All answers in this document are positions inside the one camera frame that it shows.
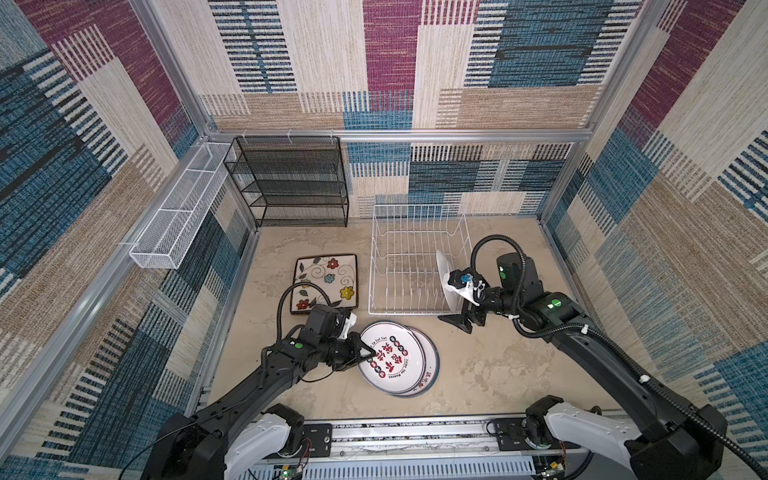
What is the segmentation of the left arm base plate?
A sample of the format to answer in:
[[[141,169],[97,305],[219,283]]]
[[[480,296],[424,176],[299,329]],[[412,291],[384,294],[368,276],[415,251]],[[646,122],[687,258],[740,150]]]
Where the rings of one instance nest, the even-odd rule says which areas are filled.
[[[330,456],[333,426],[331,423],[305,423],[289,430],[286,443],[266,460],[326,458]]]

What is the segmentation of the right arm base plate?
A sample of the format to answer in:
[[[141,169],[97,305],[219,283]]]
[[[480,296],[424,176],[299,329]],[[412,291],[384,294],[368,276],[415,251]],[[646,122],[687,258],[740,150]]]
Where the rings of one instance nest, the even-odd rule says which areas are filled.
[[[489,432],[502,452],[548,450],[556,443],[543,420],[526,416],[495,418]]]

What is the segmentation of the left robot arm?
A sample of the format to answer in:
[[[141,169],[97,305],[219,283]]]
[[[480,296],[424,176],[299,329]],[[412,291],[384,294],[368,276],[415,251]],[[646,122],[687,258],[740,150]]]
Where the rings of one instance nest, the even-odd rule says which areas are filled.
[[[373,357],[374,350],[352,330],[356,320],[347,308],[313,307],[305,324],[262,351],[260,365],[245,380],[190,417],[170,417],[141,477],[235,479],[282,450],[299,415],[290,410],[284,417],[266,408],[321,363],[345,371]]]

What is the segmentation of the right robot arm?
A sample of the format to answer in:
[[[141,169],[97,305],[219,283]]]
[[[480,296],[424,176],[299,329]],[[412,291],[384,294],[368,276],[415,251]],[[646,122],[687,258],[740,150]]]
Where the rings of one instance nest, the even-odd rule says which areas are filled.
[[[461,305],[442,321],[471,332],[490,313],[510,319],[522,336],[543,340],[576,362],[630,419],[621,424],[547,395],[525,411],[531,447],[574,443],[638,479],[707,479],[719,470],[731,443],[719,411],[673,392],[597,329],[580,305],[547,291],[530,257],[518,251],[502,255],[497,270],[501,283],[493,287],[474,266],[452,270],[440,261],[443,291]]]

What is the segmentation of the white round plate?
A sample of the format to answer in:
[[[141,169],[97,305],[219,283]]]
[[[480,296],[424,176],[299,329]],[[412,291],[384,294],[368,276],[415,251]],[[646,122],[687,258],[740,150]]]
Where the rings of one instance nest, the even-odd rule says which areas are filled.
[[[460,311],[461,297],[456,293],[455,289],[448,284],[450,274],[454,270],[451,259],[441,250],[437,250],[435,256],[440,285],[447,305],[446,310],[451,314],[458,313]]]
[[[374,355],[358,368],[375,388],[396,396],[409,395],[426,373],[426,356],[415,333],[404,325],[379,321],[361,333]]]
[[[434,342],[421,330],[411,328],[419,340],[425,355],[425,372],[420,382],[412,389],[401,393],[400,397],[413,398],[426,393],[435,383],[440,371],[440,356]]]

